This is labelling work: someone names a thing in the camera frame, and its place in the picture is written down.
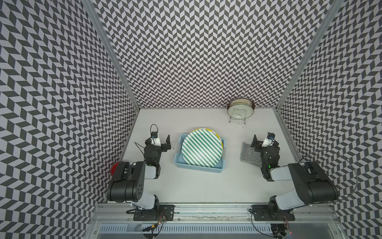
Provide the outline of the green striped plate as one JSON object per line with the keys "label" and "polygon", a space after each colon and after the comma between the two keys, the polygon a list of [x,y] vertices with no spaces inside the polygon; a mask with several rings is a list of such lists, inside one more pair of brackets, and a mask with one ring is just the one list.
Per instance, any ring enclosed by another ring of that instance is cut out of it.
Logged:
{"label": "green striped plate", "polygon": [[182,154],[188,164],[214,167],[222,157],[223,149],[207,128],[193,130],[185,138]]}

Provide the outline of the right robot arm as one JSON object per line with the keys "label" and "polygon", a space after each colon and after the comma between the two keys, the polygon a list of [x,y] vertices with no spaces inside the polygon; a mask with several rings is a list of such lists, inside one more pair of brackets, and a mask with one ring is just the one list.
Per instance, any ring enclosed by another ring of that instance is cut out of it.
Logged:
{"label": "right robot arm", "polygon": [[328,175],[317,162],[290,163],[279,166],[280,147],[275,134],[269,132],[263,141],[253,136],[250,149],[260,161],[260,170],[268,182],[291,181],[294,189],[270,198],[267,206],[268,215],[286,213],[291,209],[310,204],[335,201],[339,192]]}

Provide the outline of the aluminium front rail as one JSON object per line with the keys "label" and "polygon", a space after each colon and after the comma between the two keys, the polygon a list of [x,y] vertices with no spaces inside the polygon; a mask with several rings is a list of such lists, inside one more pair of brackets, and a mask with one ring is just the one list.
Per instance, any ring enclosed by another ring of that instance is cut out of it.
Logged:
{"label": "aluminium front rail", "polygon": [[[246,223],[250,222],[250,209],[254,203],[173,203],[174,209],[163,212],[168,223]],[[129,204],[99,204],[90,223],[133,223],[134,214]],[[290,224],[338,224],[334,210],[327,204],[315,204],[291,210],[280,215],[280,222]]]}

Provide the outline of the yellow striped plate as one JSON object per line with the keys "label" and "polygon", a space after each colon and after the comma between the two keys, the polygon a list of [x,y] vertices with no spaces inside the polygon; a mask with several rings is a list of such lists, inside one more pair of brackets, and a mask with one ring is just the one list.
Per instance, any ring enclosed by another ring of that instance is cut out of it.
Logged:
{"label": "yellow striped plate", "polygon": [[221,137],[211,129],[207,129],[207,131],[212,135],[212,138],[220,144],[221,148],[224,149],[224,144]]}

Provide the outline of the light blue plastic basket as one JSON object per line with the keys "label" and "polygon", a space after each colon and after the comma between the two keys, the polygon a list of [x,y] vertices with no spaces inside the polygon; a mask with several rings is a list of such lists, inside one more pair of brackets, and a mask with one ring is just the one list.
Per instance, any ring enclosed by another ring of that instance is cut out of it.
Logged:
{"label": "light blue plastic basket", "polygon": [[225,153],[226,153],[226,142],[225,139],[221,138],[221,141],[223,143],[223,153],[222,157],[220,158],[219,162],[214,167],[204,167],[204,166],[198,166],[198,165],[191,165],[186,162],[186,160],[183,157],[182,154],[182,146],[185,138],[188,136],[188,134],[183,133],[181,134],[178,142],[178,150],[174,156],[173,162],[178,168],[182,169],[190,169],[190,170],[197,170],[197,171],[204,171],[204,172],[211,172],[211,173],[221,173],[225,169]]}

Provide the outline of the grey microfibre cloth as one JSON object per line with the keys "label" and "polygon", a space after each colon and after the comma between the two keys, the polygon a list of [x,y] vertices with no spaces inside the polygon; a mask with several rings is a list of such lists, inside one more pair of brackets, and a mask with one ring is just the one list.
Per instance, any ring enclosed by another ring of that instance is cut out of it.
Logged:
{"label": "grey microfibre cloth", "polygon": [[241,144],[241,152],[239,157],[241,162],[249,163],[256,167],[261,167],[261,154],[260,152],[255,151],[250,144],[242,142]]}

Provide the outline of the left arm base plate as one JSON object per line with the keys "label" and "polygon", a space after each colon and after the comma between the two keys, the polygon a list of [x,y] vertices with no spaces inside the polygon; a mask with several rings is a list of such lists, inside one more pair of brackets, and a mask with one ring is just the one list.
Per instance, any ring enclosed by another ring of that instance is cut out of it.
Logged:
{"label": "left arm base plate", "polygon": [[165,222],[173,221],[175,213],[175,205],[172,204],[160,204],[158,207],[155,206],[151,210],[140,210],[136,209],[134,212],[133,221],[161,221]]}

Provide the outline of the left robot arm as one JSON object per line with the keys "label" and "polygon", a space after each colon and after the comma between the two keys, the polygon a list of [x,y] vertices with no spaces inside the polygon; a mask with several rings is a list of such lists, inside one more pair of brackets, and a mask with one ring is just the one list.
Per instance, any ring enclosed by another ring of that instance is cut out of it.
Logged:
{"label": "left robot arm", "polygon": [[167,136],[166,142],[159,145],[154,140],[155,138],[151,137],[145,141],[143,161],[119,161],[112,166],[112,179],[106,191],[108,201],[131,203],[136,212],[153,213],[155,216],[160,213],[158,197],[146,192],[144,183],[145,180],[159,178],[161,154],[171,149],[171,138]]}

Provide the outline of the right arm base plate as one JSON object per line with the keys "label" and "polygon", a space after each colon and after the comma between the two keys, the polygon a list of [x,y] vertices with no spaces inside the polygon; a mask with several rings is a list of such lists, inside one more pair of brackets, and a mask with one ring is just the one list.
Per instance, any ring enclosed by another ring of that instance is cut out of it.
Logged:
{"label": "right arm base plate", "polygon": [[251,213],[254,215],[255,221],[273,221],[281,222],[287,220],[288,222],[295,221],[295,216],[292,210],[278,210],[270,208],[268,205],[252,205]]}

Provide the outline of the red emergency stop button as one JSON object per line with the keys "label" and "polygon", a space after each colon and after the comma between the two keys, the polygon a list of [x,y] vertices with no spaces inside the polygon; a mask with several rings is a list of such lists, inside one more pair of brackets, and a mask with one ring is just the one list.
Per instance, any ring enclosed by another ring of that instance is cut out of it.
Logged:
{"label": "red emergency stop button", "polygon": [[118,161],[118,162],[116,162],[116,163],[111,167],[111,169],[110,169],[110,174],[111,174],[112,176],[115,174],[115,171],[116,171],[117,167],[118,167],[121,163],[123,163],[123,161]]}

